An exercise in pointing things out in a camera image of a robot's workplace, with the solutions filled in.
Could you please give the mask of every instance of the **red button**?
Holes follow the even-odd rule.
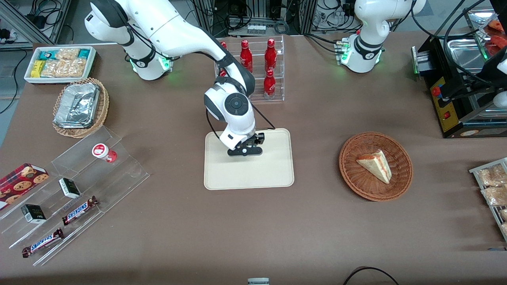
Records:
[[[433,87],[433,89],[431,90],[431,94],[435,97],[437,97],[438,95],[441,94],[440,92],[440,87],[436,86],[436,87]]]

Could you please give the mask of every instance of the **yellow control panel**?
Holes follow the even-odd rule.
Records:
[[[437,110],[440,125],[442,126],[442,130],[446,132],[456,126],[459,123],[459,120],[452,102],[443,108],[439,106],[439,99],[442,96],[440,93],[440,86],[444,84],[445,80],[442,77],[435,84],[433,84],[433,86],[430,88],[430,92],[433,103],[435,105],[435,109]]]

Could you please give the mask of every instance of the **coca-cola bottle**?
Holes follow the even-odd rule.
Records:
[[[271,100],[275,97],[275,78],[273,77],[273,70],[268,69],[266,78],[264,78],[264,98]]]
[[[269,69],[275,70],[276,68],[276,50],[275,50],[275,40],[268,39],[268,48],[266,49],[266,53],[264,54],[265,65],[264,69],[266,72]]]
[[[241,60],[241,65],[252,73],[254,70],[254,62],[252,60],[252,51],[250,51],[250,48],[248,47],[247,40],[241,41],[241,54],[239,55],[239,59]]]
[[[220,42],[220,44],[225,48],[227,49],[227,43],[226,42]],[[225,76],[227,74],[227,72],[225,72],[225,70],[223,68],[220,69],[220,74],[219,76]]]

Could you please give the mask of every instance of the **brown table surface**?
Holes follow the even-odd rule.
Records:
[[[291,132],[295,182],[231,191],[203,185],[212,62],[187,55],[148,82],[121,46],[96,46],[93,77],[111,97],[105,125],[152,176],[42,267],[0,241],[0,283],[246,284],[265,276],[273,285],[338,284],[356,267],[375,266],[400,284],[505,284],[507,253],[486,251],[504,243],[468,173],[505,157],[505,138],[442,139],[429,92],[412,72],[410,48],[425,38],[391,34],[380,63],[355,74],[307,38],[285,37],[286,100],[259,109]],[[51,124],[61,89],[26,84],[0,175],[23,162],[44,166],[77,142]],[[364,200],[340,176],[341,146],[364,131],[392,136],[410,154],[414,180],[400,199]],[[256,171],[276,169],[238,175]],[[353,279],[375,280],[388,279]]]

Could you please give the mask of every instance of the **wicker basket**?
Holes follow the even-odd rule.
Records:
[[[105,121],[105,118],[107,116],[107,108],[109,107],[109,95],[107,94],[107,90],[104,88],[104,85],[99,80],[96,80],[94,78],[87,78],[83,80],[79,80],[76,82],[72,82],[70,85],[75,84],[85,84],[85,83],[94,83],[100,88],[100,94],[99,94],[99,102],[97,105],[97,111],[95,113],[95,119],[93,125],[88,129],[64,129],[57,127],[55,124],[53,124],[53,127],[55,130],[65,136],[70,136],[73,138],[83,138],[87,135],[94,133],[96,130],[98,130]],[[60,106],[60,101],[62,99],[63,90],[60,92],[60,95],[58,96],[58,99],[56,100],[56,104],[53,108],[53,116],[56,115],[56,111],[58,110],[58,107]]]
[[[381,149],[392,177],[385,184],[356,162],[364,154]],[[351,137],[342,147],[339,166],[343,179],[360,196],[372,201],[391,201],[403,195],[414,176],[412,161],[405,149],[391,137],[377,132],[364,132]]]

